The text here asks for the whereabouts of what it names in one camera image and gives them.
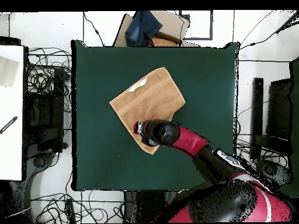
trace black wire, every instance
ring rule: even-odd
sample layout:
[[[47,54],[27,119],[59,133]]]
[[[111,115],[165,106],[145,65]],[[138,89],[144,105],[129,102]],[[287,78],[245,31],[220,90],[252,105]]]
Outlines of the black wire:
[[[271,12],[269,12],[262,20],[260,20],[258,24],[260,24],[267,16],[269,16],[271,13],[273,12],[273,10]],[[255,25],[255,27],[247,34],[247,36],[244,38],[244,40],[242,41],[241,45],[243,44],[243,42],[246,40],[246,38],[251,34],[251,32],[257,27],[257,25]]]
[[[251,43],[251,44],[249,44],[249,45],[246,45],[246,46],[240,48],[240,50],[241,50],[241,49],[244,49],[244,48],[246,48],[246,47],[249,47],[249,46],[255,46],[255,45],[257,45],[257,44],[263,43],[263,42],[267,41],[268,39],[270,39],[275,33],[276,33],[276,31],[275,31],[274,33],[272,33],[267,39],[265,39],[265,40],[263,40],[263,41],[260,41],[260,42],[257,42],[257,43]]]
[[[289,23],[289,24],[287,24],[287,25],[284,24],[284,25],[282,25],[279,29],[277,29],[274,33],[272,33],[267,39],[265,39],[265,40],[263,40],[263,41],[260,41],[260,42],[251,43],[251,44],[249,44],[249,45],[246,45],[246,46],[240,48],[240,50],[241,50],[241,49],[244,49],[244,48],[246,48],[246,47],[249,47],[249,46],[255,46],[255,45],[257,45],[257,44],[263,43],[263,42],[267,41],[268,39],[270,39],[274,34],[277,34],[277,33],[279,33],[280,31],[282,31],[282,30],[284,30],[284,29],[286,29],[286,28],[288,28],[288,27],[297,25],[297,24],[299,24],[299,22]]]
[[[183,22],[183,24],[182,24],[182,27],[180,28],[180,37],[181,37],[181,35],[182,35],[182,30],[183,30],[183,26],[184,26],[184,21],[182,20],[182,18],[175,12],[175,10],[174,10],[174,13],[179,17],[179,19]]]
[[[237,119],[239,118],[239,116],[240,116],[242,113],[246,112],[247,110],[251,109],[252,107],[254,107],[254,106],[251,106],[250,108],[247,108],[246,110],[240,112],[240,113],[238,114],[238,116],[237,116]]]
[[[88,19],[86,18],[86,16],[85,16],[85,12],[83,12],[83,15],[84,15],[85,20],[87,20],[88,22],[91,23],[93,29],[95,29],[96,34],[100,37],[99,31],[97,31],[96,28],[94,27],[93,23],[92,23],[90,20],[88,20]],[[102,42],[102,45],[105,46],[101,37],[100,37],[100,41]]]
[[[59,160],[59,155],[60,155],[60,153],[59,153],[58,156],[57,156],[57,161],[56,161],[56,163],[55,163],[54,165],[51,165],[50,167],[54,167],[54,166],[57,164],[57,162],[58,162],[58,160]]]

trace tan towel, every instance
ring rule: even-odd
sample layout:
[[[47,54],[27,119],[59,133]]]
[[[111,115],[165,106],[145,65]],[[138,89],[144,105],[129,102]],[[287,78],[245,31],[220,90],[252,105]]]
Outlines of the tan towel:
[[[170,40],[164,40],[163,38],[152,38],[154,47],[176,47],[176,43]]]
[[[145,79],[143,86],[129,92]],[[144,145],[141,137],[133,133],[135,122],[153,119],[170,121],[173,114],[185,104],[185,100],[167,69],[162,67],[138,80],[109,103],[140,148],[154,154],[158,147]]]

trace floor tile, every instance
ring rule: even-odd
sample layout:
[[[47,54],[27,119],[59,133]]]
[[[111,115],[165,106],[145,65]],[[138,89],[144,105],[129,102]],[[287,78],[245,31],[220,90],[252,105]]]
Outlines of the floor tile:
[[[71,40],[82,40],[82,12],[11,14],[11,37],[28,47],[58,47],[71,52]]]
[[[235,11],[235,40],[242,42],[249,32],[261,21],[270,10],[236,10]],[[293,13],[287,10],[276,10],[261,21],[246,38],[241,48],[250,43],[267,39]],[[292,61],[299,56],[299,25],[274,34],[264,43],[249,46],[240,50],[241,60],[277,60]]]

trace white panel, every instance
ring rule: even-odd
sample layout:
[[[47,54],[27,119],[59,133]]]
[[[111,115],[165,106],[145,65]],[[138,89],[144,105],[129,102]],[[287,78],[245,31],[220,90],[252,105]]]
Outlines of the white panel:
[[[232,42],[233,19],[234,19],[233,10],[214,10],[213,11],[213,40],[188,40],[188,42],[191,42],[193,44],[198,44],[202,47],[223,48],[229,42]]]
[[[8,15],[0,14],[0,36],[8,37]]]
[[[71,40],[83,39],[82,12],[14,12],[11,37],[31,48],[58,47],[71,52]]]
[[[190,27],[187,29],[185,38],[209,38],[210,13],[209,10],[182,10],[183,15],[190,15]]]
[[[0,135],[0,179],[22,179],[23,47],[1,45],[0,56],[18,62],[13,87],[0,86],[0,129],[18,119]]]

